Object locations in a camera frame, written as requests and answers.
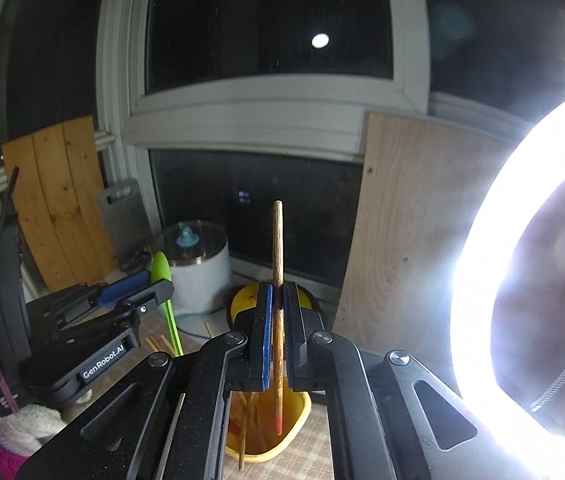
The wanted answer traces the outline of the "green plastic spoon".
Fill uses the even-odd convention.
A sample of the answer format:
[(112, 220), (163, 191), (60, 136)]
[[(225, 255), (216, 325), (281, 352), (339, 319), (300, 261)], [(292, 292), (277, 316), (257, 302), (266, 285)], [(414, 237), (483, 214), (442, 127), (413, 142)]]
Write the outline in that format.
[[(172, 282), (172, 274), (170, 263), (168, 262), (168, 257), (164, 252), (156, 252), (152, 257), (151, 263), (151, 282), (156, 283), (163, 280)], [(172, 306), (173, 289), (168, 294), (168, 299), (166, 299), (162, 306), (164, 307), (164, 316), (166, 325), (168, 326), (168, 333), (170, 333), (172, 347), (174, 350), (174, 356), (182, 356), (184, 354), (182, 342), (180, 341), (178, 328), (175, 320), (175, 315)]]

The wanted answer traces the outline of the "yellow plastic utensil bin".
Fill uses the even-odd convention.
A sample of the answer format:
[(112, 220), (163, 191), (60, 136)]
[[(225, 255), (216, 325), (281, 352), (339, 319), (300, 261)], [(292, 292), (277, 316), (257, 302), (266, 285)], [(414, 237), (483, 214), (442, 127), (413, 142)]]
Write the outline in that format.
[[(233, 460), (239, 458), (239, 439), (246, 401), (251, 393), (233, 392), (230, 396), (229, 426), (225, 453)], [(311, 414), (311, 397), (307, 392), (295, 392), (289, 388), (283, 393), (283, 429), (276, 434), (275, 397), (270, 390), (258, 392), (253, 418), (247, 436), (246, 463), (261, 464), (280, 455), (299, 434)]]

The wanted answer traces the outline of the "light wooden panel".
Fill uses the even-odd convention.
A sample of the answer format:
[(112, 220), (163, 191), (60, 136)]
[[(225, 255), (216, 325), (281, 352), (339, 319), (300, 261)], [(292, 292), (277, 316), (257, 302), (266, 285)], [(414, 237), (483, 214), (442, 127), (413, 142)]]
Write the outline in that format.
[(434, 119), (371, 113), (336, 333), (412, 353), (453, 387), (450, 282), (514, 145)]

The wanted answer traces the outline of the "checkered woven table mat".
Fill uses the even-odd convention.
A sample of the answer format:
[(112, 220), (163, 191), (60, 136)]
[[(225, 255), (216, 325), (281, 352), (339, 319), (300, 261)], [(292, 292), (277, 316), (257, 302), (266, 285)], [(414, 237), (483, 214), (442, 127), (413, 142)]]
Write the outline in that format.
[(266, 422), (273, 393), (234, 393), (230, 397), (226, 479), (331, 479), (333, 463), (327, 409), (319, 396), (284, 390), (283, 434)]

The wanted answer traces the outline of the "brown wooden chopstick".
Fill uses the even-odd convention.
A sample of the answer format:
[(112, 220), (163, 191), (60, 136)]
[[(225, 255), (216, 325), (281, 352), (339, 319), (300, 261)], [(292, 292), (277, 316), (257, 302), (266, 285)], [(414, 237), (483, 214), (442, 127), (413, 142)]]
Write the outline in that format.
[(243, 471), (244, 465), (246, 464), (246, 454), (247, 454), (247, 436), (250, 426), (250, 421), (253, 418), (253, 413), (255, 411), (256, 405), (258, 405), (258, 394), (253, 392), (250, 394), (249, 399), (246, 401), (246, 407), (244, 408), (242, 417), (242, 426), (240, 431), (239, 439), (239, 470)]

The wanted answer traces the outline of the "white blue electric kettle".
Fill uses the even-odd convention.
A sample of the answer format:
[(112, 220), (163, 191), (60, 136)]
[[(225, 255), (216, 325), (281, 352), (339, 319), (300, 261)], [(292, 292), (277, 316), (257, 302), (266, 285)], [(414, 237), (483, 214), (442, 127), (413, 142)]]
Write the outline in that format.
[(156, 237), (152, 249), (168, 259), (175, 316), (208, 314), (223, 305), (232, 269), (228, 237), (219, 224), (178, 222)]

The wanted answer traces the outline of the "black kitchen scissors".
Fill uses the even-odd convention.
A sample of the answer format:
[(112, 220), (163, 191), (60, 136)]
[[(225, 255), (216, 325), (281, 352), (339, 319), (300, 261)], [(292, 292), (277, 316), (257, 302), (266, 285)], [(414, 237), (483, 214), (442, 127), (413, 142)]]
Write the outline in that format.
[(150, 260), (150, 250), (147, 248), (138, 249), (122, 257), (118, 269), (125, 274), (134, 274), (146, 270)]

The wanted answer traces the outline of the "grey cutting board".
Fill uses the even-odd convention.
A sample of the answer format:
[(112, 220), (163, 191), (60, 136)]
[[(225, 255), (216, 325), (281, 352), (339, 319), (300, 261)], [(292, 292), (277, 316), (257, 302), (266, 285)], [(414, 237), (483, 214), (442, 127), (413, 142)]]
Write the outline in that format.
[(128, 178), (100, 191), (97, 196), (104, 229), (120, 269), (151, 243), (152, 231), (139, 183)]

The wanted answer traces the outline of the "wooden chopstick in bin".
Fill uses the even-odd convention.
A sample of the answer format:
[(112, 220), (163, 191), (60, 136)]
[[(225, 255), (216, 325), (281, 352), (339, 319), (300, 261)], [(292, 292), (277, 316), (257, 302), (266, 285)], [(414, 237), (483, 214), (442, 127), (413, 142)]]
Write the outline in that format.
[(212, 326), (212, 324), (209, 321), (204, 321), (203, 322), (206, 333), (208, 333), (209, 337), (211, 339), (216, 337), (216, 330), (215, 328)]
[(168, 353), (163, 346), (160, 345), (160, 342), (156, 340), (152, 335), (146, 337), (146, 343), (149, 345), (152, 351), (154, 352), (164, 352)]

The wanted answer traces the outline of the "pine wooden board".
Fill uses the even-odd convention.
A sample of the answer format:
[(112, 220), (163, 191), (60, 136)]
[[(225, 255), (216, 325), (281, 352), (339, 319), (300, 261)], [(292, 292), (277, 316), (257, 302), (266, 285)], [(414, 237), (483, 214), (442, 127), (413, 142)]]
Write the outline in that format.
[(50, 292), (97, 284), (116, 268), (98, 195), (104, 190), (94, 120), (74, 118), (2, 146), (5, 174), (19, 170), (13, 203)]

